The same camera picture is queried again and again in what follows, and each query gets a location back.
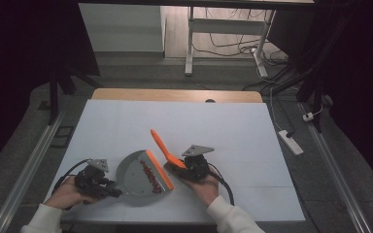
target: white sleeve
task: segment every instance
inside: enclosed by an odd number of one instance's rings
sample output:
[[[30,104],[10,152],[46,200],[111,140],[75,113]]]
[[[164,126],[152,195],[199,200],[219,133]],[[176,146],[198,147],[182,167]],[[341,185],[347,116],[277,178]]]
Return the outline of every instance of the white sleeve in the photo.
[[[39,208],[28,225],[22,226],[20,233],[61,233],[62,210],[39,204]]]
[[[264,233],[253,218],[241,208],[227,203],[218,196],[208,207],[207,213],[217,223],[220,233]]]

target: orange object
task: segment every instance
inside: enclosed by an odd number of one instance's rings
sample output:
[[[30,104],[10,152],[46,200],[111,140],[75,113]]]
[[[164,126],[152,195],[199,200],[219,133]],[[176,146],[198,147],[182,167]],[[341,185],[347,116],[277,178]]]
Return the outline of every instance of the orange object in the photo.
[[[178,159],[176,156],[172,155],[172,153],[168,151],[168,149],[165,147],[165,145],[163,144],[162,140],[159,138],[159,135],[155,132],[155,130],[151,129],[151,134],[153,135],[153,139],[158,144],[159,148],[163,152],[163,155],[165,155],[165,158],[169,163],[174,164],[180,168],[187,168],[186,165],[180,159]]]
[[[163,178],[163,180],[168,185],[169,190],[174,189],[174,185],[171,183],[171,181],[169,181],[168,176],[166,176],[165,172],[163,171],[162,167],[159,165],[155,156],[153,156],[153,153],[150,150],[147,150],[147,155],[150,158],[150,160],[153,162],[153,165],[155,166],[156,170],[158,170],[159,175]]]

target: floor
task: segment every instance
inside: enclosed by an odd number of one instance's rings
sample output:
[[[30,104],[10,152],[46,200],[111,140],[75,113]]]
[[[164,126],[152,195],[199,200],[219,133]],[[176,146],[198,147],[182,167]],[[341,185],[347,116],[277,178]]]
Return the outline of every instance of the floor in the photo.
[[[170,38],[174,35],[171,35],[170,32],[170,20],[167,23],[167,38]],[[227,42],[219,41],[218,43],[236,43],[236,39],[236,36],[232,36],[227,39]],[[194,41],[197,47],[211,50],[212,43],[208,40],[202,44],[197,37],[194,40],[197,40]],[[181,39],[172,41],[167,41],[167,45],[184,43]],[[257,77],[254,61],[246,54],[241,54],[240,57],[236,58],[220,58],[213,57],[212,54],[207,54],[208,52],[203,52],[201,56],[197,52],[195,55],[199,59],[194,61],[193,76],[187,78],[184,76],[185,56],[183,52],[185,50],[182,47],[185,48],[186,46],[171,47],[179,48],[177,51],[170,51],[168,48],[166,58],[145,54],[96,53],[101,77],[94,78],[104,86],[121,88],[242,90],[247,86],[246,91],[261,91],[268,84]],[[236,50],[236,48],[229,48],[222,52],[233,53]],[[273,76],[282,68],[283,66],[267,66],[267,71]],[[77,86],[74,95],[64,95],[59,92],[61,107],[67,104],[65,118],[60,123],[61,127],[75,127],[77,125],[85,107],[85,102],[94,90],[94,87],[79,79],[74,78],[74,82]],[[288,121],[290,119],[293,127],[296,128],[296,134],[293,137],[306,151],[303,156],[293,156],[288,148],[281,144],[283,155],[297,187],[300,203],[307,220],[305,222],[260,222],[259,225],[266,232],[357,232],[350,219],[347,205],[334,185],[333,179],[323,162],[322,154],[313,140],[309,125],[301,118],[302,111],[294,98],[298,87],[289,88],[280,93],[278,97],[273,97],[273,102],[268,95],[263,96],[263,100],[271,113],[274,110],[276,120],[273,117],[271,119],[278,123],[277,131],[279,127],[290,128],[291,125]],[[42,108],[42,104],[48,100],[49,87],[47,84],[36,88],[31,93],[30,107],[23,121],[0,154],[0,208],[47,127],[49,112],[46,108]],[[302,105],[307,109],[311,107],[308,102]],[[359,154],[359,151],[332,121],[328,114],[329,108],[330,104],[325,102],[322,110],[322,134],[326,138],[328,146],[373,232],[373,172]],[[53,175],[56,173],[58,164],[66,151],[66,148],[62,146],[64,143],[65,141],[62,138],[51,140],[51,146],[48,148],[38,172],[22,198],[7,232],[18,232],[20,227],[27,224],[29,219],[32,218],[38,204],[45,199]],[[63,224],[62,226],[68,229],[71,225]],[[215,226],[180,227],[77,223],[74,226],[74,231],[82,233],[215,232],[216,229]]]
[[[188,32],[187,7],[165,7],[166,33],[165,57],[185,58]],[[264,10],[247,9],[215,9],[194,8],[194,18],[214,18],[231,20],[264,21]],[[259,36],[194,33],[192,44],[195,47],[193,57],[217,59],[251,59],[250,47],[258,44]],[[274,45],[267,43],[263,50],[270,54],[279,51]],[[274,53],[274,58],[284,58],[283,52]]]

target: white device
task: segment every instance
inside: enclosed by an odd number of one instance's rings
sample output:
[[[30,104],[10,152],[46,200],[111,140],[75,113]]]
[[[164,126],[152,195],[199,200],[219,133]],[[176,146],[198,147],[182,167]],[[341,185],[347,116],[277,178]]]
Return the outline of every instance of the white device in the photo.
[[[302,148],[293,140],[291,137],[287,137],[288,132],[286,130],[282,130],[278,132],[278,135],[280,135],[281,139],[284,141],[284,143],[287,144],[289,149],[292,151],[293,154],[299,155],[304,152]]]
[[[302,118],[304,118],[304,121],[310,121],[311,119],[314,118],[314,115],[312,113],[303,115]]]

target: metal rail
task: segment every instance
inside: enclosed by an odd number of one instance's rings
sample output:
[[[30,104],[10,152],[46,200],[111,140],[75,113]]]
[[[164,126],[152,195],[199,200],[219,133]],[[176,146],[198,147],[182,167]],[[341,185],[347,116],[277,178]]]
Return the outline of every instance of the metal rail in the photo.
[[[32,179],[34,178],[36,171],[41,164],[41,161],[47,152],[48,147],[51,144],[51,139],[56,133],[56,130],[65,116],[65,112],[68,109],[69,99],[67,100],[66,106],[64,106],[58,117],[55,119],[52,125],[48,125],[35,149],[32,151],[28,161],[23,167],[22,172],[17,178],[17,182],[12,188],[10,194],[8,195],[5,203],[2,205],[0,210],[0,232],[6,232],[14,215],[19,207],[19,204],[26,193]]]
[[[298,104],[301,111],[306,114],[306,111],[302,104]],[[326,143],[325,137],[322,133],[319,133],[312,123],[308,124],[309,130],[313,139],[320,150],[323,161],[325,162],[328,172],[331,175],[335,186],[338,189],[341,198],[344,200],[347,205],[348,213],[350,214],[351,220],[353,221],[354,226],[356,227],[356,232],[359,233],[371,233],[370,226],[368,221],[362,212],[359,203],[356,200],[353,192],[347,184],[347,181],[344,178],[344,175],[341,172],[341,169],[338,166],[337,161],[334,158],[331,150],[329,149],[328,144]]]

